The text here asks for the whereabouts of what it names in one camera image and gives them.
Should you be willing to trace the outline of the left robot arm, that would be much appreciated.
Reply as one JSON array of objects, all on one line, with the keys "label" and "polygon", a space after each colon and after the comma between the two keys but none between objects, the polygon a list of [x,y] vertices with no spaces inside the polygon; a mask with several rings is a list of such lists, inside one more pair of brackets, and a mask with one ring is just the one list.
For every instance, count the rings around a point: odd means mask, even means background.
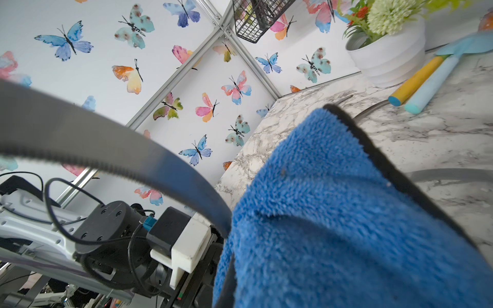
[{"label": "left robot arm", "polygon": [[190,208],[154,189],[90,181],[74,200],[68,181],[28,172],[1,178],[1,304],[70,304],[77,288],[130,304],[210,307],[222,237]]}]

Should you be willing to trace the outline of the blue microfiber rag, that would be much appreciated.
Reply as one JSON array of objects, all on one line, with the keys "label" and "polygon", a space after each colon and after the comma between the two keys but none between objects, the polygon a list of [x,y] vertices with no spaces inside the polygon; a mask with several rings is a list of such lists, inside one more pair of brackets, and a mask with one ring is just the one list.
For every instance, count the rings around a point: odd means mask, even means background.
[{"label": "blue microfiber rag", "polygon": [[214,307],[491,307],[492,267],[342,109],[313,111],[234,208]]}]

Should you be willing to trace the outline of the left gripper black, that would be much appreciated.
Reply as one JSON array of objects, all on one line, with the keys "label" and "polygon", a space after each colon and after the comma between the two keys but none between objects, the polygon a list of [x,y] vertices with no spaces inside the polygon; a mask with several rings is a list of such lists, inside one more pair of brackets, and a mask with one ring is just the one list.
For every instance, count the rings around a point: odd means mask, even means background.
[{"label": "left gripper black", "polygon": [[209,244],[194,272],[185,273],[173,290],[169,287],[171,271],[150,257],[143,228],[145,218],[161,215],[123,201],[100,205],[73,233],[78,240],[74,257],[94,280],[112,290],[159,296],[162,307],[211,307],[222,237],[202,222],[211,229]]}]

